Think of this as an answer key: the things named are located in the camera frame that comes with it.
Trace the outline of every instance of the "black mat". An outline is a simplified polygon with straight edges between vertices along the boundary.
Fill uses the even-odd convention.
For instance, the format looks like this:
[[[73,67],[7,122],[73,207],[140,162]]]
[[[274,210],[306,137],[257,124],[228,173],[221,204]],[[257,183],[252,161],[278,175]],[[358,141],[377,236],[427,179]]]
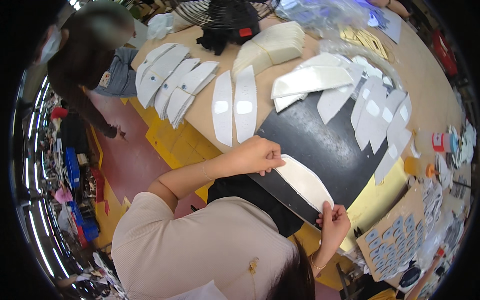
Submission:
[[[370,144],[360,151],[350,122],[355,101],[350,98],[324,125],[317,111],[320,95],[310,93],[278,114],[273,109],[257,134],[279,143],[283,154],[318,175],[336,204],[348,208],[375,172],[388,148],[387,141],[375,155]],[[249,176],[303,219],[315,223],[318,213],[277,172]]]

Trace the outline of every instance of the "bracelet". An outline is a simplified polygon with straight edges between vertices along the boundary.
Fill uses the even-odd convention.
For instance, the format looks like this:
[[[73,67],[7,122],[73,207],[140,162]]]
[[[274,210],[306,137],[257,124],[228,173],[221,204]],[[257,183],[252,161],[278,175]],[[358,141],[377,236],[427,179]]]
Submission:
[[[214,181],[215,179],[208,177],[207,173],[205,172],[205,163],[207,162],[207,160],[204,161],[204,163],[202,163],[202,172],[204,173],[205,177],[207,177],[208,180]]]
[[[310,262],[312,263],[312,266],[314,266],[315,268],[319,269],[320,271],[322,271],[322,270],[327,266],[327,264],[325,264],[323,267],[317,266],[317,265],[313,262],[313,254],[310,256]]]

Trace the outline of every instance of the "orange bottle cap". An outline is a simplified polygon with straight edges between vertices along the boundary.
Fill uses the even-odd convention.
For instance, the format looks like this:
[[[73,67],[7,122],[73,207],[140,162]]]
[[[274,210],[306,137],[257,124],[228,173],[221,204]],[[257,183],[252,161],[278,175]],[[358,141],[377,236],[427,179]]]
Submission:
[[[438,172],[435,170],[435,166],[433,164],[428,164],[427,169],[425,170],[425,175],[430,178],[435,174],[438,174]]]

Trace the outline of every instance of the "electric fan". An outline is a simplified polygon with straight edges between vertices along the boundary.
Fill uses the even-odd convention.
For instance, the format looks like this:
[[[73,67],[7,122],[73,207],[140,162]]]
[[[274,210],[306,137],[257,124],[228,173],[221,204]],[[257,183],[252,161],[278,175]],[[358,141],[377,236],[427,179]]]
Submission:
[[[280,0],[171,0],[172,8],[200,26],[198,44],[220,55],[227,42],[242,45],[260,32],[258,21],[275,10]]]

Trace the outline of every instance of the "dark hair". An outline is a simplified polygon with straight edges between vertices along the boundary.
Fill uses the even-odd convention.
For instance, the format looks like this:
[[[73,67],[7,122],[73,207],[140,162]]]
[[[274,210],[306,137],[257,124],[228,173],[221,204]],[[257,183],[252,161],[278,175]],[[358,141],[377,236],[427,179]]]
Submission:
[[[285,265],[268,293],[267,300],[314,300],[315,278],[305,249],[293,236],[298,252]]]

